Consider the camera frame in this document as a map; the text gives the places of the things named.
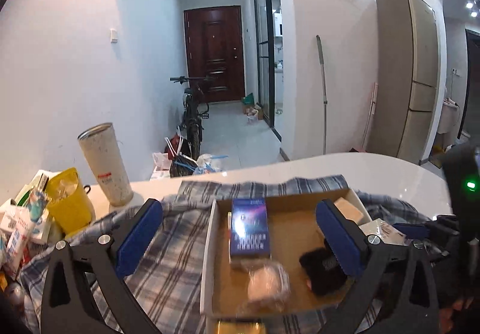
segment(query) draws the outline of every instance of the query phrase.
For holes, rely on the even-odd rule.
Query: refrigerator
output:
[[[419,164],[439,78],[435,12],[423,0],[377,0],[378,97],[367,151]]]

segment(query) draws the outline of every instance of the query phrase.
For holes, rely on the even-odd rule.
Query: human hand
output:
[[[453,303],[452,307],[443,308],[440,310],[440,334],[446,334],[453,329],[452,316],[454,311],[462,311],[464,308],[468,309],[473,302],[473,297],[466,302],[464,299],[459,299]]]

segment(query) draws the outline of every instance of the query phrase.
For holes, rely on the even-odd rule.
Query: checkered fabric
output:
[[[183,182],[176,196],[162,200],[164,221],[150,243],[136,272],[125,282],[153,323],[164,334],[194,334],[205,331],[205,318],[200,315],[200,281],[210,206],[214,199],[234,197],[269,197],[322,192],[348,188],[343,176],[315,180],[295,178],[284,184],[241,183],[235,185],[212,182]],[[421,223],[428,220],[409,204],[387,196],[358,193],[373,219],[390,223]],[[134,216],[139,208],[110,213],[82,231],[71,245],[88,243]],[[50,247],[36,256],[20,273],[25,298],[25,322],[34,334],[40,333],[43,286],[48,268]],[[119,330],[100,288],[92,280],[92,292],[105,322]],[[265,320],[269,334],[317,333],[334,308],[309,311]],[[359,326],[362,331],[375,321],[374,306],[369,308]]]

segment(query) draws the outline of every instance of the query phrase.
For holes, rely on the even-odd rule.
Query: glass sliding door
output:
[[[263,115],[270,120],[270,86],[269,86],[269,56],[268,56],[268,26],[266,0],[255,0],[258,42],[258,100],[263,108]]]
[[[283,132],[283,25],[282,4],[280,0],[272,0],[272,12],[274,22],[274,127],[281,136]]]
[[[275,29],[272,0],[255,0],[258,56],[258,100],[267,124],[275,130]]]

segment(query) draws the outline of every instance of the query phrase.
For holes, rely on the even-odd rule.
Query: light switch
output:
[[[119,40],[119,36],[117,34],[117,31],[115,29],[110,29],[110,42],[111,43],[116,43]]]

